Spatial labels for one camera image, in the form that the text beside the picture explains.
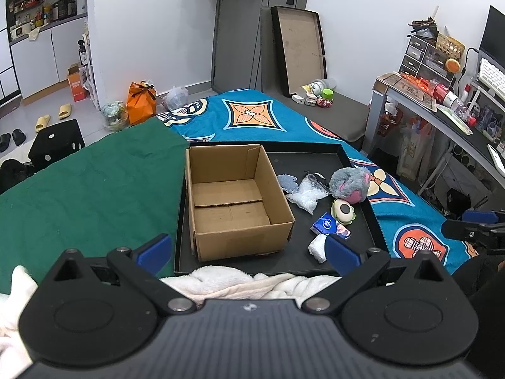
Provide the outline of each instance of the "orange round object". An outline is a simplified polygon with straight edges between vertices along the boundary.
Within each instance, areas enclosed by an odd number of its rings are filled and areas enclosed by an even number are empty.
[[[449,58],[447,62],[445,63],[445,68],[447,71],[450,73],[456,74],[460,72],[460,63],[458,63],[455,59]]]

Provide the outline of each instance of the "white wall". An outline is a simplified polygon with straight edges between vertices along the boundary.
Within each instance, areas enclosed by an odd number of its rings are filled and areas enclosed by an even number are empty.
[[[132,81],[158,93],[211,79],[216,0],[88,0],[100,103],[126,100]]]
[[[407,46],[411,20],[432,15],[439,31],[447,25],[466,47],[479,48],[489,5],[505,13],[505,0],[308,0],[307,9],[321,17],[328,76],[338,92],[368,103],[375,77],[398,71]],[[467,74],[475,70],[469,54]]]

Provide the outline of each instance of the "orange cardboard box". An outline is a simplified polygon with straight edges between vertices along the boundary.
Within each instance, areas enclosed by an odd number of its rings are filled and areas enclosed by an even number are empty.
[[[79,67],[77,64],[74,64],[72,67],[68,69],[68,85],[70,85],[70,90],[72,91],[72,95],[74,97],[74,101],[80,101],[86,98],[86,90],[82,86],[81,77],[79,75]]]
[[[284,249],[294,216],[264,148],[211,145],[186,150],[191,250],[200,261]]]

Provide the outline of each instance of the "green blanket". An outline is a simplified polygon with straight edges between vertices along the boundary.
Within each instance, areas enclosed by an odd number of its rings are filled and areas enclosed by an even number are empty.
[[[175,242],[188,142],[156,118],[111,134],[0,195],[0,292],[23,265],[40,282],[67,248],[103,257],[160,233]],[[169,263],[160,276],[171,276]]]

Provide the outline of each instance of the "gray plush toy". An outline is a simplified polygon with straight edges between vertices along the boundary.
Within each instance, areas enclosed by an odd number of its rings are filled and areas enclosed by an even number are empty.
[[[331,194],[336,200],[363,202],[368,195],[371,175],[366,168],[341,168],[331,176]]]

